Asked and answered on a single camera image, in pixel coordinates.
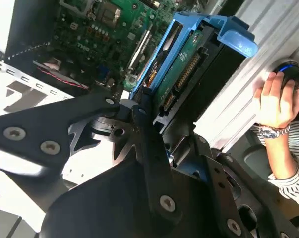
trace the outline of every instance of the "motherboard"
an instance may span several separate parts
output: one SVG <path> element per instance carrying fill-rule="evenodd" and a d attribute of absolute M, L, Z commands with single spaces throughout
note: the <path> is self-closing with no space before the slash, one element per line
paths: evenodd
<path fill-rule="evenodd" d="M 202 0 L 60 0 L 52 45 L 95 68 L 95 81 L 131 91 L 177 11 Z"/>

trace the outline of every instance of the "green circuit board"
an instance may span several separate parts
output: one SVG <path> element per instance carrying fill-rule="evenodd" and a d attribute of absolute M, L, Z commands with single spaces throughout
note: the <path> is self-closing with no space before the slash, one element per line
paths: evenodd
<path fill-rule="evenodd" d="M 68 0 L 67 3 L 82 11 L 86 1 Z M 143 69 L 174 13 L 192 8 L 192 3 L 178 3 L 176 0 L 93 0 L 84 17 L 62 6 L 56 21 L 53 45 L 76 54 L 82 64 L 100 67 L 103 71 L 100 81 L 102 77 L 104 80 L 111 77 L 123 82 L 127 65 L 144 33 L 151 29 L 151 38 L 131 73 L 133 75 L 138 75 Z M 128 91 L 135 85 L 135 81 L 124 82 Z"/>
<path fill-rule="evenodd" d="M 168 109 L 171 108 L 177 97 L 177 92 L 182 90 L 183 86 L 189 80 L 190 75 L 193 73 L 195 66 L 202 59 L 201 54 L 198 52 L 198 47 L 201 46 L 202 41 L 203 34 L 199 30 L 196 30 L 194 34 L 188 38 L 155 93 L 155 110 L 162 107 L 162 110 L 168 112 Z"/>

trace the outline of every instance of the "blue light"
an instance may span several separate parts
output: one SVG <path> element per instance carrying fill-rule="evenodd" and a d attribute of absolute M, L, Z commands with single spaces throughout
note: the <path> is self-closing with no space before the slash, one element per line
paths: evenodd
<path fill-rule="evenodd" d="M 291 67 L 293 67 L 293 65 L 287 65 L 287 66 L 283 67 L 279 72 L 283 72 L 283 71 L 285 71 L 287 68 L 291 68 Z"/>

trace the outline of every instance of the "blue plastic handle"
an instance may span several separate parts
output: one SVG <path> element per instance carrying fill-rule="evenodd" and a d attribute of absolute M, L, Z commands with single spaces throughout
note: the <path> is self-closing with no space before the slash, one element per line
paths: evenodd
<path fill-rule="evenodd" d="M 248 31 L 249 25 L 237 17 L 207 16 L 203 20 L 220 30 L 218 41 L 245 57 L 252 57 L 258 51 L 255 36 Z"/>

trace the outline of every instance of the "chip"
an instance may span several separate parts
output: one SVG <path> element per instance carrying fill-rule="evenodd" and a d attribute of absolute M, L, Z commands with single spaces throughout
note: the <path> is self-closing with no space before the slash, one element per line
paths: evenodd
<path fill-rule="evenodd" d="M 111 28 L 115 28 L 120 17 L 121 9 L 108 1 L 102 2 L 97 19 Z"/>
<path fill-rule="evenodd" d="M 127 36 L 129 39 L 131 39 L 132 41 L 135 39 L 136 35 L 129 32 L 128 36 Z"/>

